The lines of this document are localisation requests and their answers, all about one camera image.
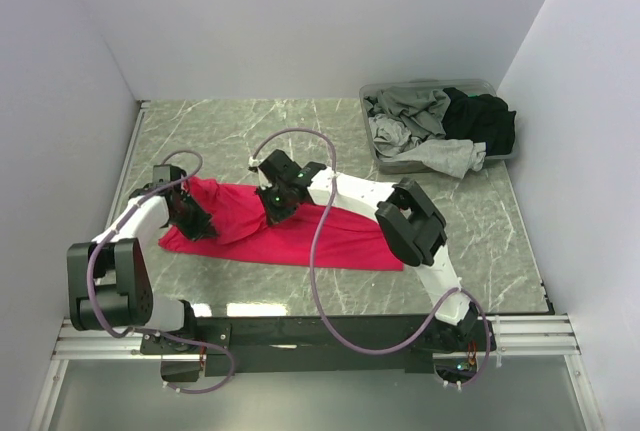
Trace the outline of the red t-shirt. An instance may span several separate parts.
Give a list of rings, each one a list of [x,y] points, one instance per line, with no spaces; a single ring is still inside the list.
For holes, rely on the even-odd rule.
[[[218,236],[190,241],[173,226],[158,240],[169,252],[233,261],[307,266],[311,242],[324,211],[304,204],[294,216],[275,226],[249,185],[193,178],[189,190],[209,214]],[[389,250],[378,224],[349,211],[332,208],[316,249],[317,268],[401,271],[403,263]]]

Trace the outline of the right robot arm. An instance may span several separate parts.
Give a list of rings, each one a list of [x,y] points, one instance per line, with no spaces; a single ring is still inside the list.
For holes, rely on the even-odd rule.
[[[256,193],[269,224],[291,218],[303,204],[323,207],[310,245],[311,266],[317,261],[322,228],[330,212],[339,209],[377,223],[393,256],[415,270],[433,308],[412,335],[388,348],[389,353],[421,337],[432,339],[438,351],[467,350],[480,306],[460,286],[449,256],[443,214],[415,180],[374,182],[316,162],[301,167],[282,150],[262,161],[251,159],[249,168],[259,175]]]

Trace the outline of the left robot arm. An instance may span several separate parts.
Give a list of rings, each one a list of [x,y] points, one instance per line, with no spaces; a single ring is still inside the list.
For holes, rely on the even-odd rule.
[[[164,332],[176,352],[197,346],[200,329],[191,305],[155,296],[148,276],[144,250],[167,226],[189,241],[217,235],[212,215],[188,190],[187,172],[161,164],[107,230],[68,249],[69,314],[76,330],[111,330],[118,336],[133,330]]]

